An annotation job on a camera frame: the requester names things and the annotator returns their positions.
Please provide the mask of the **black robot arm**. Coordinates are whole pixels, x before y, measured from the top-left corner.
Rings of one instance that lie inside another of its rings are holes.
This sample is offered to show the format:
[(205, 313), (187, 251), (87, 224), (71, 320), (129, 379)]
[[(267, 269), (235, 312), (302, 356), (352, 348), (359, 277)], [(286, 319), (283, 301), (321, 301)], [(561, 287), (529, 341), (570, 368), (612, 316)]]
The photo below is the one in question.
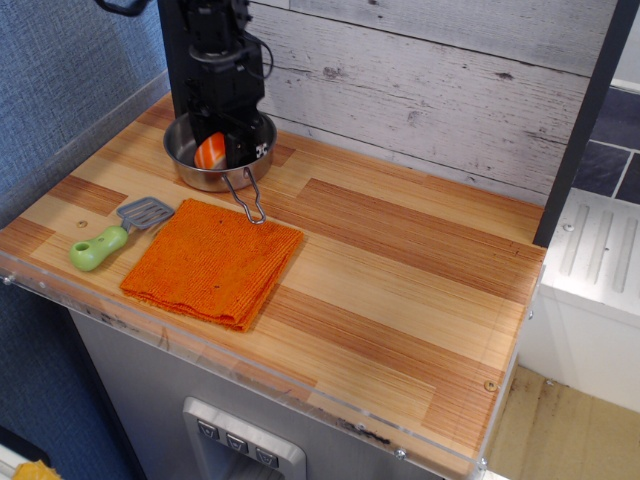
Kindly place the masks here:
[(164, 49), (174, 106), (186, 114), (197, 145), (225, 138), (226, 165), (253, 161), (266, 142), (257, 109), (264, 98), (262, 51), (246, 31), (247, 1), (160, 1)]

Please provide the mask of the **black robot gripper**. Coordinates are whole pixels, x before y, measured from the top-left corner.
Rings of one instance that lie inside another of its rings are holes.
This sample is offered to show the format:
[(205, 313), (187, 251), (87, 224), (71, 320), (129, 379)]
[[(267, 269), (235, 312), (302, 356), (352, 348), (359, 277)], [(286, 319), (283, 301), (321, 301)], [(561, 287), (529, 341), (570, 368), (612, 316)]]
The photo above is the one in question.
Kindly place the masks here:
[(256, 128), (260, 124), (257, 105), (264, 98), (268, 77), (263, 68), (264, 48), (259, 39), (235, 40), (222, 52), (189, 47), (193, 72), (186, 81), (187, 109), (193, 137), (200, 147), (221, 133), (228, 168), (264, 157), (271, 144), (267, 128)]

